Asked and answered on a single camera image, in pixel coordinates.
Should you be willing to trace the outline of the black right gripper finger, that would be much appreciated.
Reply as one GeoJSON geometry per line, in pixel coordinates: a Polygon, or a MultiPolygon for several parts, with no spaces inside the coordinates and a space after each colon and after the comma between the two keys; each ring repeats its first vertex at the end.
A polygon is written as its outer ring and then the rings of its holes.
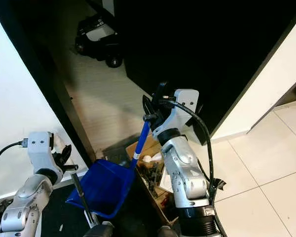
{"type": "Polygon", "coordinates": [[[157,86],[155,91],[155,103],[159,103],[161,101],[171,101],[170,94],[167,93],[167,81],[162,81],[157,86]]]}
{"type": "Polygon", "coordinates": [[[144,109],[145,115],[142,117],[143,120],[154,120],[154,107],[150,98],[146,95],[142,96],[142,108],[144,109]]]}

